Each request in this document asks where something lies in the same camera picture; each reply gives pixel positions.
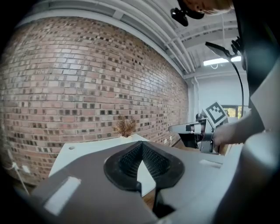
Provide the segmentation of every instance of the black camera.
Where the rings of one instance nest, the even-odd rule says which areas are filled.
[[[195,12],[189,9],[187,5],[183,2],[183,0],[177,0],[177,1],[179,3],[181,10],[178,8],[174,8],[170,10],[170,13],[171,13],[171,17],[175,19],[178,23],[182,24],[183,26],[189,25],[186,15],[193,19],[202,19],[204,17],[204,13]]]

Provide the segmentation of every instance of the flower pot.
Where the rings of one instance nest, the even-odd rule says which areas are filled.
[[[121,143],[122,144],[132,142],[132,136],[128,136],[128,137],[121,136],[120,138],[121,138]]]

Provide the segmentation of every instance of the dried plant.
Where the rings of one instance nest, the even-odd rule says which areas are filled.
[[[123,137],[129,137],[135,131],[135,127],[136,120],[132,116],[128,121],[125,116],[119,114],[117,124],[114,128]]]

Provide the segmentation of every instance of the brick wall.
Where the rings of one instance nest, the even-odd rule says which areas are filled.
[[[19,28],[0,68],[2,161],[9,149],[24,181],[38,184],[65,142],[117,137],[117,113],[136,133],[170,145],[188,115],[187,85],[135,36],[106,23],[52,17]],[[172,143],[179,139],[172,134]]]

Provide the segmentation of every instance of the person's arm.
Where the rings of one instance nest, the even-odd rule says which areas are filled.
[[[213,135],[214,145],[244,143],[251,135],[262,132],[263,129],[261,118],[253,109],[237,122],[218,127]]]

